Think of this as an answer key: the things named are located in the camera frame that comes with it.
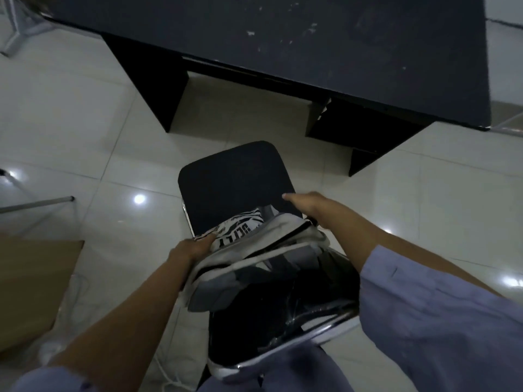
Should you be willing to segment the black desk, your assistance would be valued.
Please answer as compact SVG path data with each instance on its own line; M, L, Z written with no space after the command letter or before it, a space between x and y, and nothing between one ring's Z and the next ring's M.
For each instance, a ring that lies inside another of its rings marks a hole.
M169 132L188 72L310 101L355 175L434 122L491 125L484 0L51 0L98 34Z

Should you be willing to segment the grey and white garment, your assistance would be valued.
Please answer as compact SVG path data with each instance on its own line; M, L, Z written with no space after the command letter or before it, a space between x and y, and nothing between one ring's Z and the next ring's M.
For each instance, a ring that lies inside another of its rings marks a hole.
M180 300L191 312L225 310L250 285L318 270L319 257L329 247L328 237L309 220L279 213L197 263Z

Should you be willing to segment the black chair with chrome frame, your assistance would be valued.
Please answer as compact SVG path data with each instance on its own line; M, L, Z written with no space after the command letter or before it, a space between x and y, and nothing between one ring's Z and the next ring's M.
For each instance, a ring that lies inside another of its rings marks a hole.
M178 184L194 237L257 207L263 208L265 222L290 213L318 228L314 219L281 197L294 188L269 142L237 146L188 164ZM225 310L207 311L206 367L213 378L227 384L265 375L356 326L359 289L357 270L331 247L320 255L318 270L250 285Z

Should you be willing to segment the person's left hand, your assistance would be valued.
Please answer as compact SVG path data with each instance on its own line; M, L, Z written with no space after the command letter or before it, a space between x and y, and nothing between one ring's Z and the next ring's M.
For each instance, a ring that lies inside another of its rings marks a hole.
M167 265L173 270L175 276L181 279L184 279L192 267L211 252L211 250L196 249L193 240L180 241L175 248L170 250L167 257Z

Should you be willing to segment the white metal stand frame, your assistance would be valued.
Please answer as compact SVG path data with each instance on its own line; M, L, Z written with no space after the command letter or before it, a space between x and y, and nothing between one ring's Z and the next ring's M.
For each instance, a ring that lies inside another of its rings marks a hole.
M54 29L52 23L44 19L22 0L0 1L11 26L10 36L0 47L0 54L4 57L12 57L28 38Z

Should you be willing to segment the black and white printed garment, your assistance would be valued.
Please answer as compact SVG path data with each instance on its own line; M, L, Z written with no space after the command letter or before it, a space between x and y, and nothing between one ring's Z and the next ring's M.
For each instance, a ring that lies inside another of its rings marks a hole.
M221 248L231 245L236 241L244 238L253 230L257 229L265 222L264 211L262 207L257 207L253 210L239 213L218 226L206 231L205 233L196 236L195 241L206 239L207 236L213 235L214 240L210 251L216 252Z

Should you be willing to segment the person's right hand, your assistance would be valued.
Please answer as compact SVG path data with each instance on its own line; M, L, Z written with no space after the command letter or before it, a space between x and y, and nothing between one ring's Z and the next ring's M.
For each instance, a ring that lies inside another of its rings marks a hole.
M303 194L301 204L292 204L297 210L305 214L308 218L314 219L321 227L328 229L326 212L329 209L330 199L318 192L300 193Z

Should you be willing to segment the brown cardboard box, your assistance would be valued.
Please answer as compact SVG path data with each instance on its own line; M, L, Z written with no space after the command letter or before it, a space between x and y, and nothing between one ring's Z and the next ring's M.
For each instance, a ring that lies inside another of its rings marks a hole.
M52 329L83 246L0 236L0 353Z

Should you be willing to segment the person's right forearm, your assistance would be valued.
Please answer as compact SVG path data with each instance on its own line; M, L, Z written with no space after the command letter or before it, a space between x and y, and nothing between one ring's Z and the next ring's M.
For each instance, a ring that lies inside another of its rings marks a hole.
M445 258L392 235L374 225L354 210L337 201L320 197L314 218L329 229L342 246L346 256L358 270L362 270L370 254L383 247L430 269L458 277L483 290L501 296L500 293L470 275Z

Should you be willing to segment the person's left forearm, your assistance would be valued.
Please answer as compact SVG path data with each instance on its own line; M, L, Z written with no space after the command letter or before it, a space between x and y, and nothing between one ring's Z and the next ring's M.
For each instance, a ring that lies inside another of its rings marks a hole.
M91 379L142 377L159 346L190 255L172 250L167 260L123 303L75 338L50 363Z

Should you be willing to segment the purple long-sleeved shirt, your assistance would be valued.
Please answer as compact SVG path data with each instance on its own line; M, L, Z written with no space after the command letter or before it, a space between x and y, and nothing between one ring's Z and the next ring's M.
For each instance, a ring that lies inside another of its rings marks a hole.
M418 392L523 392L523 307L453 275L377 247L361 274L360 323ZM100 384L49 365L10 392L136 392L142 377Z

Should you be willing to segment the metal stand leg with black tip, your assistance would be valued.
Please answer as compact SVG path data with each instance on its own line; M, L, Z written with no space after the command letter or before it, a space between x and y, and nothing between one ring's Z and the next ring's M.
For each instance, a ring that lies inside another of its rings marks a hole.
M21 183L18 182L16 177L10 173L10 171L4 170L0 168L0 177L4 177L6 180L8 180L10 183L15 185L19 190L22 190ZM11 206L3 206L0 207L0 215L16 212L20 210L29 210L29 209L35 209L39 207L45 207L45 206L51 206L51 205L57 205L62 203L72 203L76 201L76 197L74 196L68 196L68 197L58 197L58 198L52 198L47 200L39 200L39 201L33 201L18 205L11 205Z

